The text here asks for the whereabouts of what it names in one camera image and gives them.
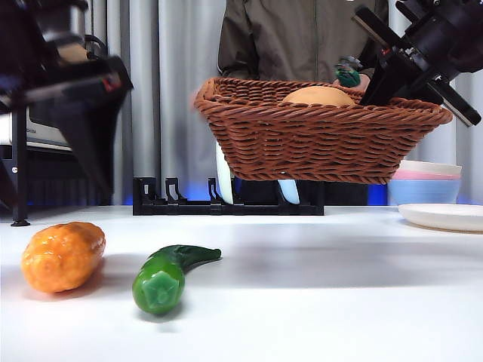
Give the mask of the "person's right hand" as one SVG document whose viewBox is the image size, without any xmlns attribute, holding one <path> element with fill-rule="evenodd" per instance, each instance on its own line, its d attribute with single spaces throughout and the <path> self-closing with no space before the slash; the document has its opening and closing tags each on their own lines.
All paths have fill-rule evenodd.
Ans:
<svg viewBox="0 0 483 362">
<path fill-rule="evenodd" d="M 352 87 L 352 89 L 354 91 L 365 92 L 371 79 L 366 74 L 363 74 L 363 73 L 359 73 L 358 75 L 359 75 L 360 82 L 355 87 Z"/>
</svg>

